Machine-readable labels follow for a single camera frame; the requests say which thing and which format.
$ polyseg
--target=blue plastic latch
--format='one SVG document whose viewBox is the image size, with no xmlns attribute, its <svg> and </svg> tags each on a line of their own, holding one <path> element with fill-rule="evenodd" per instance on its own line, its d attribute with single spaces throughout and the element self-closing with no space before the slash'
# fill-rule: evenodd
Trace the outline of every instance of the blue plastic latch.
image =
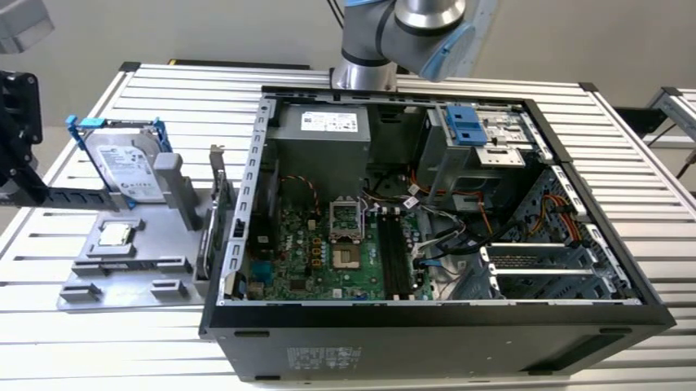
<svg viewBox="0 0 696 391">
<path fill-rule="evenodd" d="M 482 129 L 477 111 L 472 107 L 446 106 L 445 121 L 454 132 L 457 145 L 486 145 L 489 137 Z"/>
<path fill-rule="evenodd" d="M 104 122 L 107 120 L 103 118 L 84 118 L 79 126 L 87 129 L 100 129 L 104 126 Z"/>
</svg>

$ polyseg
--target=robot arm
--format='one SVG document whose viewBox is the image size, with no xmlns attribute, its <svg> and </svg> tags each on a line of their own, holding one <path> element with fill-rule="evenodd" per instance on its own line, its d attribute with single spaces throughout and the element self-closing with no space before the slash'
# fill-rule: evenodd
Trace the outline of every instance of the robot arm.
<svg viewBox="0 0 696 391">
<path fill-rule="evenodd" d="M 474 38 L 465 0 L 346 0 L 345 15 L 334 88 L 394 90 L 397 64 L 430 81 L 453 74 Z"/>
</svg>

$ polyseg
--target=white wall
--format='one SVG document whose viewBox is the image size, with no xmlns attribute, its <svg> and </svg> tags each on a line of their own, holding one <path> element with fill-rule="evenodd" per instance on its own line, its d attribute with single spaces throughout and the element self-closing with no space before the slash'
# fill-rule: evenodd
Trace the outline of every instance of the white wall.
<svg viewBox="0 0 696 391">
<path fill-rule="evenodd" d="M 44 2 L 55 32 L 0 67 L 39 75 L 49 125 L 88 112 L 124 60 L 317 69 L 338 60 L 341 31 L 323 0 Z M 593 81 L 615 104 L 643 105 L 660 86 L 696 86 L 693 15 L 693 0 L 500 0 L 472 76 Z"/>
<path fill-rule="evenodd" d="M 644 106 L 660 86 L 696 87 L 695 15 L 693 0 L 501 0 L 474 76 L 592 81 Z"/>
<path fill-rule="evenodd" d="M 44 123 L 87 114 L 123 61 L 171 58 L 310 64 L 339 58 L 323 0 L 44 0 L 55 32 L 0 68 L 37 74 Z"/>
</svg>

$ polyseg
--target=motherboard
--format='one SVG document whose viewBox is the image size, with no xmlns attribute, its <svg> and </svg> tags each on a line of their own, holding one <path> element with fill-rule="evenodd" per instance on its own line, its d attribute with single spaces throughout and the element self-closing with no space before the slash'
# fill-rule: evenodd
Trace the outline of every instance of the motherboard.
<svg viewBox="0 0 696 391">
<path fill-rule="evenodd" d="M 337 220 L 329 219 L 330 210 L 317 216 L 313 211 L 281 209 L 278 249 L 270 259 L 253 263 L 253 281 L 248 285 L 248 297 L 254 300 L 385 300 L 389 295 L 391 273 L 385 273 L 385 255 L 389 251 L 381 245 L 378 223 L 379 214 L 361 210 L 359 224 L 353 223 L 355 214 L 349 208 L 337 208 Z M 399 236 L 403 250 L 419 241 L 417 218 L 405 213 L 395 218 L 399 224 Z M 331 239 L 331 227 L 354 229 L 362 226 L 361 238 Z M 387 257 L 399 257 L 399 265 L 407 267 L 407 251 L 389 253 Z M 413 275 L 413 270 L 403 270 L 401 275 Z M 414 284 L 409 279 L 407 286 Z M 406 295 L 407 300 L 432 300 L 430 281 Z"/>
</svg>

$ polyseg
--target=orange wire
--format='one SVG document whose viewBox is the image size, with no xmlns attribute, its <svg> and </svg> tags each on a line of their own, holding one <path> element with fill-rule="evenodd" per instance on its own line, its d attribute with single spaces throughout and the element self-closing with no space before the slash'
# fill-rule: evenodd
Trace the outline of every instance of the orange wire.
<svg viewBox="0 0 696 391">
<path fill-rule="evenodd" d="M 552 199 L 556 206 L 560 206 L 560 204 L 568 204 L 568 201 L 560 195 L 546 194 L 544 195 L 544 198 Z M 578 240 L 580 231 L 577 230 L 576 224 L 573 223 L 570 216 L 568 215 L 568 213 L 560 213 L 560 217 L 564 221 L 565 228 L 568 228 L 568 234 L 570 235 L 570 238 L 573 240 Z"/>
<path fill-rule="evenodd" d="M 418 185 L 418 182 L 415 180 L 415 171 L 414 170 L 411 170 L 411 184 L 414 184 L 425 194 L 430 194 L 430 188 L 429 187 L 423 188 L 421 185 Z M 445 190 L 437 191 L 437 194 L 445 194 L 445 193 L 448 193 L 448 191 L 445 191 Z M 453 193 L 464 195 L 464 196 L 478 196 L 478 209 L 481 210 L 482 220 L 486 223 L 486 228 L 489 229 L 489 234 L 493 234 L 493 228 L 490 226 L 489 216 L 486 215 L 486 209 L 484 208 L 484 203 L 482 203 L 482 191 L 453 191 Z"/>
<path fill-rule="evenodd" d="M 553 195 L 553 197 L 560 201 L 562 202 L 564 204 L 569 205 L 570 203 L 568 202 L 568 200 L 561 197 L 560 195 Z M 580 230 L 577 229 L 577 225 L 576 223 L 573 222 L 573 219 L 570 218 L 570 215 L 568 213 L 564 213 L 561 214 L 561 217 L 565 215 L 565 221 L 568 222 L 568 225 L 569 225 L 569 228 L 572 227 L 572 230 L 574 231 L 574 234 L 576 234 L 576 240 L 580 240 L 582 238 L 582 236 L 580 235 Z"/>
</svg>

